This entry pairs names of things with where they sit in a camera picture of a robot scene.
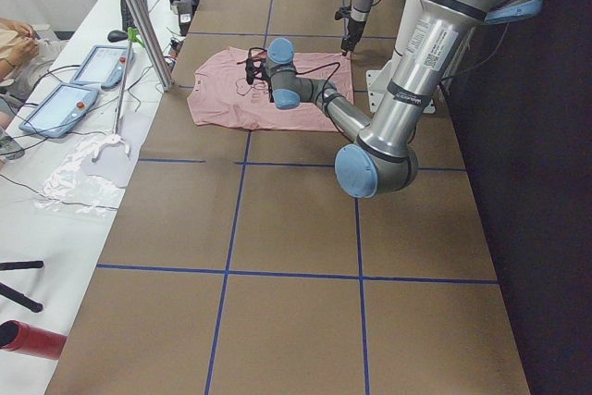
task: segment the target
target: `person's hand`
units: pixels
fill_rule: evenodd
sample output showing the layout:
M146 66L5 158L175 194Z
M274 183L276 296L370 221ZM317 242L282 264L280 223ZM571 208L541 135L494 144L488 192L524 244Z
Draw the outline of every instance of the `person's hand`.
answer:
M39 45L30 37L25 38L22 42L17 43L10 50L8 60L11 64L20 67L26 64L31 59L39 54Z
M18 20L4 19L2 22L8 27L9 30L16 31L25 37L33 37L35 31L33 27L26 22L19 22Z

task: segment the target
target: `white table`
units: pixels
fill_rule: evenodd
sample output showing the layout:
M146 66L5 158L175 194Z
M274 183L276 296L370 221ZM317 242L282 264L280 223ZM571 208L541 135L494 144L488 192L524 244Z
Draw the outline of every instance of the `white table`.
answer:
M160 46L164 49L172 37L167 28L179 31L177 17L170 11L168 0L148 0L148 7L152 9L151 21ZM52 68L79 64L93 45L111 44L106 39L108 32L120 27L119 0L99 0ZM134 51L136 58L129 70L128 85L140 77L144 68L151 65L148 55L140 46L135 44ZM65 71L58 77L67 81L73 73L74 70ZM30 102L39 103L56 85L56 79L51 76L45 78L31 95ZM153 69L132 92L142 101L138 111L152 119L162 95ZM97 104L115 97L117 91L101 93ZM125 99L122 116L138 106L129 96ZM90 113L74 130L111 132L115 105L116 101L100 111ZM24 116L30 111L31 108L23 107L21 114ZM8 128L9 134L21 135L18 125L19 119L15 118ZM61 140L48 140L27 150L18 161L5 164L0 173L40 190L64 159L75 154L81 141L90 137L70 134ZM18 139L20 145L25 147L39 140L36 137ZM97 190L96 183L90 179L80 182L67 200L86 203L98 199L102 204L102 191ZM108 197L107 205L117 207L124 190L114 190L113 187L110 191L112 194ZM62 204L41 208L33 192L0 178L0 261L44 261L43 269L0 273L0 281L44 306L42 312L34 314L14 302L0 298L0 323L17 319L62 334L69 333L116 213L85 208ZM0 352L0 391L18 395L43 394L56 364L55 361L19 353Z

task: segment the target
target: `label sticker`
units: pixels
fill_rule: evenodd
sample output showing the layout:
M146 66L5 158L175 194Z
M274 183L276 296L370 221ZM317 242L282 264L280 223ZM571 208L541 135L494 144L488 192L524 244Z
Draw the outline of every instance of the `label sticker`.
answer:
M426 108L426 106L429 104L429 101L432 99L430 96L408 92L393 81L388 83L387 91L393 95L393 99L395 101L419 106L421 108Z
M414 55L416 51L419 51L424 39L426 38L426 35L429 33L431 28L432 25L429 22L424 20L417 22L415 31L413 31L413 36L411 36L411 39L407 43L407 51L409 53Z
M436 39L422 49L422 54L417 57L417 60L422 61L420 63L424 67L440 71L458 35L459 33L455 30L442 29L438 31Z

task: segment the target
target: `red object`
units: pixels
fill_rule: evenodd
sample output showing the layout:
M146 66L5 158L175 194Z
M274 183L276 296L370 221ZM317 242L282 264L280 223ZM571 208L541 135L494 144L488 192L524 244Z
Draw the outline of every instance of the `red object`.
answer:
M0 349L50 360L59 359L67 337L19 321L0 325Z

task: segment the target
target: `pink t-shirt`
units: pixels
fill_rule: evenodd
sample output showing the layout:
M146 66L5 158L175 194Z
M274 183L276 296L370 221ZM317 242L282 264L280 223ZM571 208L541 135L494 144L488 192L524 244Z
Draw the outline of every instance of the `pink t-shirt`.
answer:
M333 123L314 104L301 104L291 110L279 110L269 102L267 86L256 80L253 87L245 79L247 51L228 48L210 57L195 71L195 86L187 98L197 125L217 124L248 130L337 131ZM353 103L352 66L341 54L306 53L294 55L298 71L339 62L331 81ZM312 79L326 79L335 66L306 74Z

